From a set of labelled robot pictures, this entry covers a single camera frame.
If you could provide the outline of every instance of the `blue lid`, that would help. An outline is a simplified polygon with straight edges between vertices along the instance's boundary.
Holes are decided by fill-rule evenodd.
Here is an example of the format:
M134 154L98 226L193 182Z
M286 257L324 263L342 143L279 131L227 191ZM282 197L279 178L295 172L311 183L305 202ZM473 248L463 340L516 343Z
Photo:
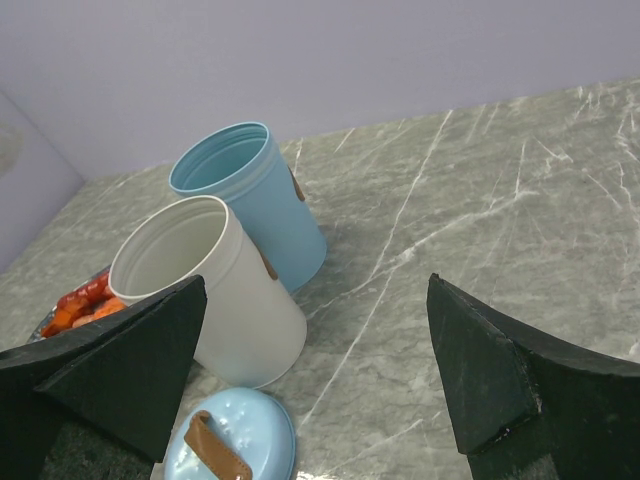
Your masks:
M165 460L166 480L220 480L184 440L200 410L211 414L207 426L251 468L253 480L291 477L296 440L285 409L257 390L231 388L207 398L182 423Z

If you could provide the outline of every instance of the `brown leather tab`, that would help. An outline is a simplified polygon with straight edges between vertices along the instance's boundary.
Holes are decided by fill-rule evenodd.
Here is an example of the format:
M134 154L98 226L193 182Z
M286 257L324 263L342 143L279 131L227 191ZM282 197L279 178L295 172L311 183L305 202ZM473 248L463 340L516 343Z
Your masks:
M298 196L298 199L301 202L304 202L304 193L302 193L302 189L300 188L300 185L298 185L298 181L296 180L296 177L294 177L291 168L289 168L289 173L291 174L291 180L293 180L293 188L296 189L296 195Z
M277 280L278 272L276 272L275 268L273 268L273 265L271 265L271 262L269 261L269 259L265 257L264 253L262 253L262 250L260 250L260 247L256 245L256 248L258 249L258 253L262 257L262 262L264 263L264 268L267 269L267 273L269 274L272 280Z
M207 427L211 414L197 412L191 419L184 441L220 480L252 480L253 472L240 457Z

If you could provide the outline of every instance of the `lavender wall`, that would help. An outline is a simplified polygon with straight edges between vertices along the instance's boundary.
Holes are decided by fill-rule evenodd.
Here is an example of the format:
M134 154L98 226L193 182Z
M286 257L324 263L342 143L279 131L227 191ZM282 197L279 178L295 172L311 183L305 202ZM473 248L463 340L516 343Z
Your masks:
M638 0L7 0L0 85L86 177L640 74Z
M0 272L82 183L80 175L0 93Z

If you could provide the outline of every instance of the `carrot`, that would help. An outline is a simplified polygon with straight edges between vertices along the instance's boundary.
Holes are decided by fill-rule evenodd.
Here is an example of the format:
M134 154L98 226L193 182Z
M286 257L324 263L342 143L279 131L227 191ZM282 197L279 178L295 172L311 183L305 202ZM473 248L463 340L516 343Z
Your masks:
M42 330L42 336L52 337L64 330L68 330L78 318L88 313L89 301L86 298L75 298L68 302L64 308L56 309L49 325Z
M94 320L95 320L95 317L93 315L85 315L84 317L80 317L78 320L73 322L73 325L71 325L71 328L81 327L82 325L86 325L87 323L91 323Z
M99 318L106 317L107 315L119 312L120 310L124 310L125 308L127 308L127 306L122 303L119 298L113 297L104 302L104 304L95 311L93 317L95 320L98 320Z

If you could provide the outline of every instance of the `white cup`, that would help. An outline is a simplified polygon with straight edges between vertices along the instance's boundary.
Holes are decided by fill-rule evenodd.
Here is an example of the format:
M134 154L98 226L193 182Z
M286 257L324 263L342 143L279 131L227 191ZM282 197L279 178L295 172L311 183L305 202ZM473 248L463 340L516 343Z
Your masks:
M269 267L231 209L198 196L160 210L129 236L109 287L131 305L202 275L207 308L194 357L222 380L256 388L291 368L307 334L304 314Z

